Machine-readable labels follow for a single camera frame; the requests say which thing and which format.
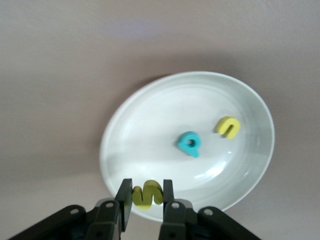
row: blue foam letter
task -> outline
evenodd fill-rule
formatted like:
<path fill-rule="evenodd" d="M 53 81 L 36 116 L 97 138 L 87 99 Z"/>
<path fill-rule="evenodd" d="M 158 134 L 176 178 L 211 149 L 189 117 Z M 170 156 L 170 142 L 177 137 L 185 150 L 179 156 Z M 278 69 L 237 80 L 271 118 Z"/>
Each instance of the blue foam letter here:
<path fill-rule="evenodd" d="M 201 145 L 199 136 L 193 131 L 187 131 L 182 134 L 177 142 L 177 146 L 180 150 L 186 154 L 197 158 L 199 157 L 198 148 Z"/>

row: beige surface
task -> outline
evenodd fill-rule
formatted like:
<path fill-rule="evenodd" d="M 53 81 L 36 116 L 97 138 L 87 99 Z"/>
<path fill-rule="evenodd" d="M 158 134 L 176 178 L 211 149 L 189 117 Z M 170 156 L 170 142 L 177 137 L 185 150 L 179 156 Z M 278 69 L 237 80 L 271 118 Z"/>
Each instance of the beige surface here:
<path fill-rule="evenodd" d="M 262 239 L 320 238 L 320 1 L 0 1 L 0 239 L 110 196 L 99 144 L 117 107 L 171 73 L 224 73 L 274 119 L 271 164 L 227 211 Z M 132 215 L 124 240 L 155 240 Z"/>

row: yellow foam letter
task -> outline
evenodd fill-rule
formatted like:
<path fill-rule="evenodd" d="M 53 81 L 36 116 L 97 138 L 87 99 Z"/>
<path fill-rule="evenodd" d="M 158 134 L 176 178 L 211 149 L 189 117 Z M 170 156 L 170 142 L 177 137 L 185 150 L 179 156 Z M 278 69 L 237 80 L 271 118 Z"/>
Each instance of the yellow foam letter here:
<path fill-rule="evenodd" d="M 155 180 L 146 181 L 143 185 L 143 191 L 139 186 L 133 188 L 132 201 L 139 209 L 149 209 L 152 205 L 152 200 L 156 204 L 164 202 L 162 188 Z"/>
<path fill-rule="evenodd" d="M 237 119 L 225 116 L 220 120 L 215 129 L 219 134 L 225 135 L 228 139 L 233 139 L 238 133 L 240 126 L 240 122 Z"/>

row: bolt hole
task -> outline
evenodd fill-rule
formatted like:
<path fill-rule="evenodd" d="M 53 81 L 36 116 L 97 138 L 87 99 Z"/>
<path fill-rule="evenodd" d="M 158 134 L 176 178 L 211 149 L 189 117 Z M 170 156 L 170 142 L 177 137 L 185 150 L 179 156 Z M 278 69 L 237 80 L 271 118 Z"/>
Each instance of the bolt hole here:
<path fill-rule="evenodd" d="M 114 203 L 113 202 L 108 202 L 105 207 L 106 208 L 112 208 L 114 206 Z"/>
<path fill-rule="evenodd" d="M 104 235 L 104 233 L 102 231 L 97 231 L 96 234 L 95 234 L 95 237 L 96 238 L 100 238 Z"/>
<path fill-rule="evenodd" d="M 169 238 L 174 239 L 176 237 L 176 234 L 174 232 L 170 232 Z"/>
<path fill-rule="evenodd" d="M 79 212 L 78 208 L 74 208 L 70 211 L 70 214 L 77 214 Z"/>
<path fill-rule="evenodd" d="M 180 208 L 180 205 L 179 205 L 179 203 L 177 203 L 177 202 L 173 202 L 173 203 L 171 204 L 171 207 L 172 207 L 173 209 L 178 209 L 178 208 Z"/>

